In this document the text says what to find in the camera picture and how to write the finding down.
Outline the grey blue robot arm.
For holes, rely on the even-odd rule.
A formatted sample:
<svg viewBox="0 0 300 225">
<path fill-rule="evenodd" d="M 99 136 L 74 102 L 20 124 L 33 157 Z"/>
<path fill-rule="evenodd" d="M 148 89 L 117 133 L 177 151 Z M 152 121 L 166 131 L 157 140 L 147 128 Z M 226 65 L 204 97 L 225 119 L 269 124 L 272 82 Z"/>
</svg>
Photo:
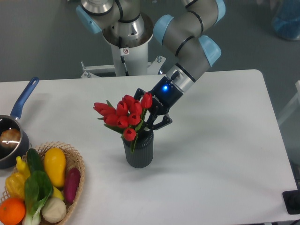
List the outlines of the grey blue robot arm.
<svg viewBox="0 0 300 225">
<path fill-rule="evenodd" d="M 179 18 L 164 15 L 153 23 L 138 0 L 83 0 L 76 8 L 91 33 L 102 33 L 111 45 L 117 76 L 144 75 L 148 42 L 155 38 L 177 63 L 151 90 L 154 105 L 142 129 L 157 130 L 172 122 L 168 113 L 180 97 L 216 62 L 218 45 L 203 33 L 225 15 L 222 0 L 185 0 Z"/>
</svg>

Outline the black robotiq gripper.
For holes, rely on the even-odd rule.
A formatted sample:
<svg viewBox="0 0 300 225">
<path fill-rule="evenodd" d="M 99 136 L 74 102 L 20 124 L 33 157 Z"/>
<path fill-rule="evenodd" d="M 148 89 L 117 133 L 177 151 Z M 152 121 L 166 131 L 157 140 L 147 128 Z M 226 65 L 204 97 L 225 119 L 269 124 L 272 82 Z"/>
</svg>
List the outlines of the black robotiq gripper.
<svg viewBox="0 0 300 225">
<path fill-rule="evenodd" d="M 134 99 L 141 100 L 146 93 L 148 92 L 138 88 L 134 94 Z M 145 118 L 142 124 L 142 131 L 159 130 L 170 125 L 173 120 L 168 112 L 183 96 L 183 93 L 167 78 L 162 78 L 149 93 L 152 95 L 152 105 L 148 109 L 150 112 L 149 117 Z M 155 124 L 159 115 L 164 116 L 160 122 Z"/>
</svg>

